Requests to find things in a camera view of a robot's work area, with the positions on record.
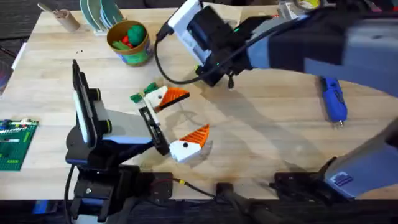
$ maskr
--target orange plastic piece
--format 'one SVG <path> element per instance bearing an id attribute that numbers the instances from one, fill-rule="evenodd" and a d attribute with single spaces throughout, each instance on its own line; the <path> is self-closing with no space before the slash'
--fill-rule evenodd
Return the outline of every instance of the orange plastic piece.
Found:
<path id="1" fill-rule="evenodd" d="M 209 125 L 204 125 L 200 129 L 192 132 L 191 134 L 181 138 L 181 141 L 198 143 L 201 147 L 203 147 L 206 143 L 207 137 L 209 136 L 210 127 Z"/>
<path id="2" fill-rule="evenodd" d="M 177 98 L 180 98 L 181 96 L 188 94 L 189 92 L 187 90 L 183 90 L 180 88 L 167 88 L 166 94 L 163 96 L 162 101 L 160 102 L 159 106 L 163 106 L 166 103 L 175 100 Z"/>

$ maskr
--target black cable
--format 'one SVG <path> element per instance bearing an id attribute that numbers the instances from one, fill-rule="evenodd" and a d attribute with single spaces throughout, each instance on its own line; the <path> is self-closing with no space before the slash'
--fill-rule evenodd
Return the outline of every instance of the black cable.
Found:
<path id="1" fill-rule="evenodd" d="M 184 180 L 181 180 L 181 179 L 178 179 L 178 178 L 173 178 L 173 181 L 175 181 L 175 182 L 177 182 L 179 184 L 186 185 L 187 187 L 190 187 L 192 190 L 196 190 L 197 192 L 199 192 L 199 193 L 201 193 L 203 195 L 209 196 L 209 197 L 211 197 L 213 199 L 217 198 L 217 196 L 215 196 L 215 195 L 213 195 L 211 193 L 205 192 L 204 190 L 201 190 L 198 187 L 195 187 L 194 185 L 190 184 L 187 181 L 184 181 Z"/>
<path id="2" fill-rule="evenodd" d="M 65 220 L 67 221 L 67 224 L 72 224 L 71 217 L 70 217 L 70 211 L 68 208 L 68 199 L 69 199 L 70 180 L 72 179 L 72 174 L 73 174 L 74 168 L 75 168 L 75 165 L 70 166 L 69 174 L 67 177 L 67 182 L 65 183 L 65 191 L 63 192 L 63 211 L 64 211 L 64 216 L 65 216 Z"/>
<path id="3" fill-rule="evenodd" d="M 194 83 L 197 82 L 199 80 L 202 80 L 208 76 L 210 76 L 211 74 L 213 74 L 215 71 L 217 71 L 220 67 L 222 67 L 223 65 L 225 65 L 226 63 L 228 63 L 232 58 L 234 58 L 235 56 L 237 56 L 238 54 L 242 53 L 244 50 L 246 50 L 248 47 L 252 46 L 253 44 L 255 44 L 257 41 L 263 39 L 264 37 L 266 37 L 267 35 L 271 35 L 272 33 L 276 32 L 276 31 L 280 31 L 280 30 L 285 30 L 288 28 L 291 28 L 292 26 L 297 25 L 297 19 L 293 19 L 291 21 L 287 21 L 283 24 L 280 24 L 278 26 L 272 27 L 268 30 L 265 30 L 263 33 L 259 34 L 257 37 L 249 40 L 248 42 L 246 42 L 244 45 L 242 45 L 240 48 L 236 49 L 232 54 L 230 54 L 228 57 L 226 57 L 224 60 L 222 60 L 221 62 L 217 63 L 216 66 L 214 66 L 213 68 L 211 68 L 210 70 L 208 70 L 207 72 L 201 74 L 198 77 L 192 78 L 190 80 L 184 80 L 184 81 L 176 81 L 171 79 L 169 76 L 166 75 L 166 73 L 163 71 L 162 66 L 160 65 L 159 62 L 159 58 L 157 55 L 157 45 L 159 44 L 160 40 L 163 39 L 163 37 L 158 37 L 156 38 L 155 41 L 155 45 L 154 45 L 154 54 L 155 54 L 155 61 L 156 61 L 156 65 L 157 68 L 159 69 L 159 72 L 163 75 L 163 77 L 174 84 L 177 85 L 184 85 L 184 84 L 189 84 L 189 83 Z"/>

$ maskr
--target black mount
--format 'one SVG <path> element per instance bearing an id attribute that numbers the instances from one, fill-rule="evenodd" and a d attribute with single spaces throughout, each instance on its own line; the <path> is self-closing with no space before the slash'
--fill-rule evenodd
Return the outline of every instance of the black mount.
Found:
<path id="1" fill-rule="evenodd" d="M 330 159 L 319 172 L 277 172 L 275 182 L 269 186 L 276 190 L 279 199 L 285 201 L 316 201 L 327 206 L 348 202 L 323 180 L 325 171 L 335 159 Z"/>
<path id="2" fill-rule="evenodd" d="M 216 192 L 217 198 L 222 198 L 225 202 L 230 203 L 241 214 L 241 223 L 302 224 L 298 220 L 281 218 L 273 214 L 263 202 L 238 195 L 230 183 L 217 183 Z"/>
<path id="3" fill-rule="evenodd" d="M 111 121 L 99 121 L 94 101 L 101 100 L 101 92 L 88 87 L 85 74 L 80 72 L 76 60 L 73 61 L 73 87 L 81 114 L 76 115 L 76 125 L 67 136 L 66 161 L 79 170 L 70 208 L 72 218 L 77 219 L 80 214 L 94 215 L 98 222 L 105 222 L 110 215 L 120 212 L 129 198 L 169 199 L 172 196 L 171 182 L 152 183 L 172 179 L 170 172 L 146 173 L 140 172 L 138 166 L 120 165 L 151 147 L 162 155 L 169 153 L 169 144 L 148 108 L 141 108 L 140 113 L 152 136 L 151 142 L 118 144 L 103 140 L 102 135 L 112 131 Z M 83 139 L 80 122 L 86 127 L 87 142 Z"/>
<path id="4" fill-rule="evenodd" d="M 217 15 L 210 6 L 196 13 L 189 22 L 187 29 L 202 50 L 211 50 L 204 66 L 198 66 L 195 73 L 201 76 L 217 66 L 225 58 L 246 44 L 252 37 L 253 30 L 271 16 L 249 17 L 234 29 Z M 223 77 L 229 76 L 228 88 L 233 88 L 233 75 L 239 75 L 243 70 L 251 70 L 252 66 L 246 51 L 233 57 L 218 71 L 203 79 L 209 86 L 215 86 Z"/>

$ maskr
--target stack of plates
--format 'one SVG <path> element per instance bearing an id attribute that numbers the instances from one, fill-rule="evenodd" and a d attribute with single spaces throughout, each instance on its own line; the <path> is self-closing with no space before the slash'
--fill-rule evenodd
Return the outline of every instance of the stack of plates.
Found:
<path id="1" fill-rule="evenodd" d="M 123 20 L 114 0 L 80 0 L 80 9 L 87 23 L 96 32 L 106 32 Z"/>

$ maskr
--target colorful cup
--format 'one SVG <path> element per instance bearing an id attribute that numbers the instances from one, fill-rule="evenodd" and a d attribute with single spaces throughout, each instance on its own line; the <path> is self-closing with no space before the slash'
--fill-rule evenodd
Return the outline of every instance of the colorful cup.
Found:
<path id="1" fill-rule="evenodd" d="M 153 55 L 153 47 L 150 44 L 149 34 L 147 29 L 145 28 L 146 35 L 144 41 L 141 44 L 129 50 L 119 50 L 112 46 L 114 41 L 121 40 L 125 35 L 127 35 L 127 31 L 133 25 L 142 25 L 137 21 L 122 21 L 118 22 L 110 30 L 106 36 L 106 41 L 108 45 L 112 48 L 112 50 L 120 57 L 120 59 L 131 66 L 141 66 L 145 64 Z"/>

